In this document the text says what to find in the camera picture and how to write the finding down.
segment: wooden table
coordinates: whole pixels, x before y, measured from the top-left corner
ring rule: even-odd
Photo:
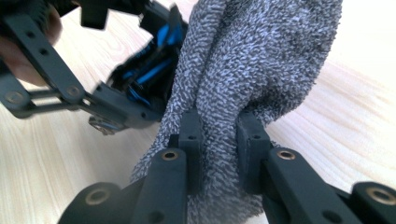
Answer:
[[[194,2],[177,1],[184,18]],[[267,129],[278,143],[300,151],[325,181],[347,191],[366,180],[396,189],[395,9],[390,0],[345,1],[318,84],[298,109]],[[78,11],[63,24],[56,49],[87,91],[149,39],[137,17],[120,13],[110,14],[105,32],[81,28]],[[128,184],[158,125],[102,136],[88,117],[63,111],[22,120],[0,106],[0,223],[55,223],[90,184]]]

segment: folded cloth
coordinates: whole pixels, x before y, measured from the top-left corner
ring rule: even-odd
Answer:
[[[265,126],[311,90],[341,17],[341,0],[201,0],[192,13],[173,93],[159,133],[136,165],[178,133],[196,106],[203,121],[204,188],[188,201],[189,223],[245,223],[262,212],[260,196],[238,186],[235,119],[246,108]]]

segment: gray fabric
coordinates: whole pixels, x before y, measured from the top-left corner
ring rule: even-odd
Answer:
[[[235,126],[248,108],[267,125],[311,90],[341,16],[341,0],[201,0],[191,13],[173,94],[158,136],[136,165],[178,133],[196,106],[204,123],[204,190],[189,198],[189,223],[244,223],[262,212],[261,197],[238,188]]]

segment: cloth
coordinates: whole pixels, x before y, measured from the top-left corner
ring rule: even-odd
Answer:
[[[341,0],[201,0],[191,13],[173,93],[159,133],[133,170],[178,133],[196,106],[203,121],[204,189],[188,201],[188,223],[245,223],[260,196],[238,187],[235,120],[247,108],[266,126],[296,108],[323,65],[341,17]]]

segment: wood grain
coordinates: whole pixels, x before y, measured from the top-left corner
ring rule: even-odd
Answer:
[[[177,1],[184,18],[194,2]],[[396,189],[395,9],[390,0],[345,1],[317,85],[300,107],[267,128],[340,189],[365,180]],[[56,49],[87,91],[149,40],[137,17],[121,13],[111,12],[105,32],[81,28],[78,11],[63,24]],[[128,184],[158,125],[102,136],[88,117],[63,111],[21,120],[0,106],[0,223],[55,223],[90,184]],[[265,217],[254,223],[266,223]]]

